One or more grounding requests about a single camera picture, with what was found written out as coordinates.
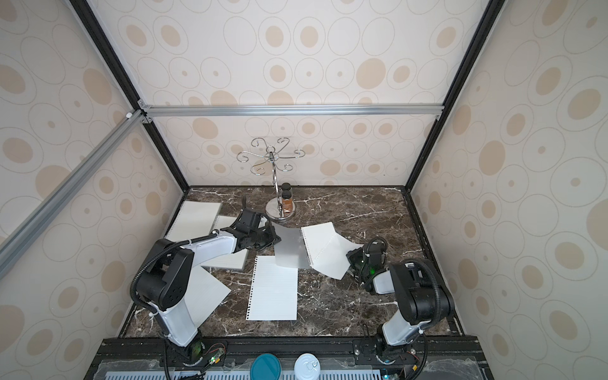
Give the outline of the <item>large white spiral notebook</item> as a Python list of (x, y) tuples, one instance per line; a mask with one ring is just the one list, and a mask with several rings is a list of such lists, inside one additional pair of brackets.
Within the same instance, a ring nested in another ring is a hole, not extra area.
[(181, 242), (209, 235), (221, 206), (221, 203), (183, 202), (165, 238)]

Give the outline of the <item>torn lined paper sheet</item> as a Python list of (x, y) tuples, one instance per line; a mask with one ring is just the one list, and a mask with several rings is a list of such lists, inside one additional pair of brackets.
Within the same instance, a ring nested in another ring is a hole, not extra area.
[(204, 268), (194, 267), (188, 280), (185, 304), (195, 326), (202, 326), (230, 292)]

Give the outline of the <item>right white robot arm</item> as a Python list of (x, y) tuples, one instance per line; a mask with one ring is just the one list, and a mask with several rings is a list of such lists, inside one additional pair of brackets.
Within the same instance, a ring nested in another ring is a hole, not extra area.
[(395, 296), (397, 312), (380, 326), (378, 338), (381, 348), (400, 348), (452, 316), (454, 299), (431, 261), (390, 264), (387, 249), (386, 239), (376, 237), (349, 250), (346, 258), (348, 273), (364, 291)]

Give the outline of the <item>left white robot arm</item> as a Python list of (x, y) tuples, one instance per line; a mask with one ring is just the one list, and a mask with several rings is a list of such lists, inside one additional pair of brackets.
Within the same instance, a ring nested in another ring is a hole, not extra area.
[(267, 215), (248, 208), (231, 225), (207, 236), (180, 242), (159, 239), (131, 282), (131, 300), (155, 316), (168, 341), (185, 348), (199, 332), (185, 304), (193, 268), (216, 257), (261, 251), (279, 242), (281, 237)]

